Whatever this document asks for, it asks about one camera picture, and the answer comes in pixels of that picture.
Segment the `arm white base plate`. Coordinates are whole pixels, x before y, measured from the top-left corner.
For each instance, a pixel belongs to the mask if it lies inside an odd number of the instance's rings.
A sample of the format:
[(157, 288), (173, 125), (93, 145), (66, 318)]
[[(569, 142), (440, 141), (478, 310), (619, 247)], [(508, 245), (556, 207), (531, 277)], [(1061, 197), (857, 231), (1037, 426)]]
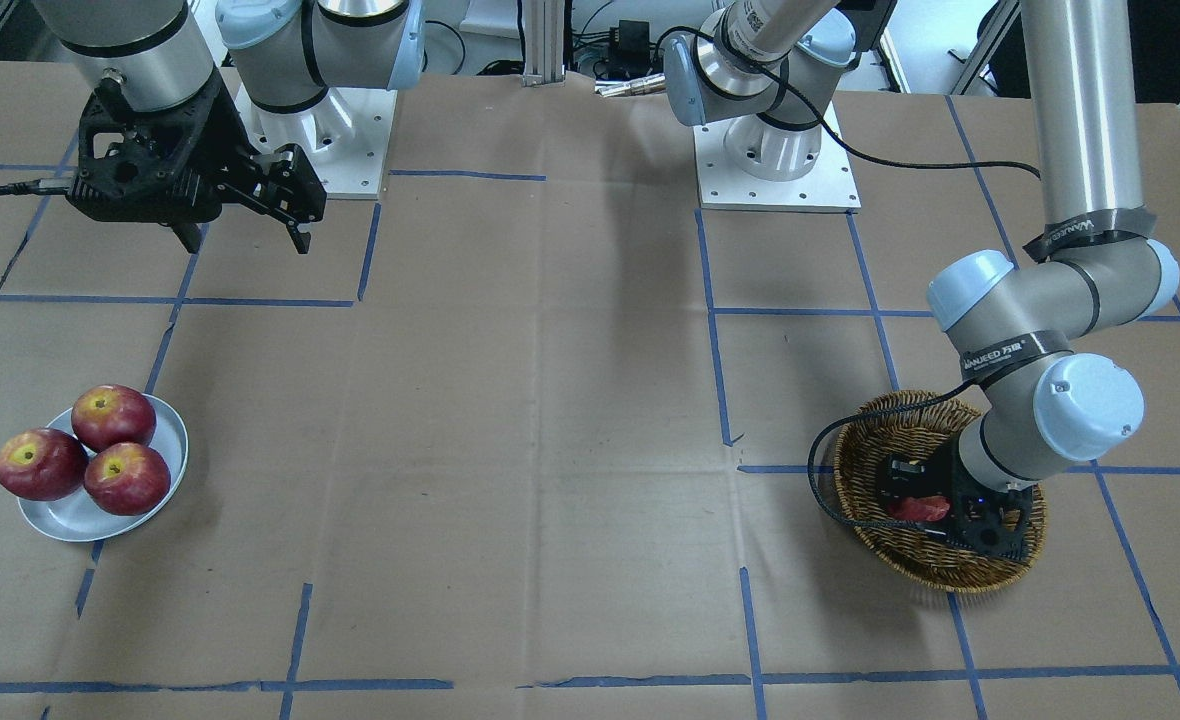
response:
[(395, 119), (394, 90), (330, 89), (314, 109), (275, 114), (235, 96), (253, 146), (271, 152), (296, 143), (330, 199), (379, 199)]
[(858, 211), (863, 201), (848, 153), (815, 126), (787, 132), (759, 117), (691, 129), (699, 199), (732, 211)]

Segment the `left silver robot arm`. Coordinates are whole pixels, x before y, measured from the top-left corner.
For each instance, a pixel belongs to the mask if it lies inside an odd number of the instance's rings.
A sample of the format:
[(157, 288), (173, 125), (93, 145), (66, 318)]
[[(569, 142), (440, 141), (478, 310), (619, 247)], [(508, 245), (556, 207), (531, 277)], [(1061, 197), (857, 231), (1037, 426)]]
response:
[[(820, 64), (856, 50), (840, 1), (735, 1), (701, 30), (664, 32), (666, 92), (686, 126), (756, 114), (769, 127), (824, 126), (804, 94)], [(1076, 354), (1071, 341), (1149, 316), (1180, 284), (1176, 258), (1154, 238), (1143, 201), (1128, 1), (1020, 1), (1025, 68), (1032, 83), (1041, 169), (1015, 161), (925, 164), (852, 155), (886, 166), (1014, 166), (1038, 174), (1044, 229), (1025, 243), (1035, 266), (997, 251), (974, 253), (943, 269), (925, 297), (959, 355), (959, 387), (938, 398), (866, 410), (833, 421), (809, 447), (847, 424), (927, 410), (978, 386), (989, 410), (914, 462), (884, 454), (876, 465), (884, 508), (905, 498), (945, 498), (942, 518), (846, 518), (820, 493), (818, 505), (851, 528), (905, 528), (962, 550), (1025, 559), (1023, 532), (1034, 487), (1076, 462), (1096, 460), (1140, 428), (1143, 393), (1108, 356)], [(846, 35), (833, 51), (804, 37), (826, 15)]]

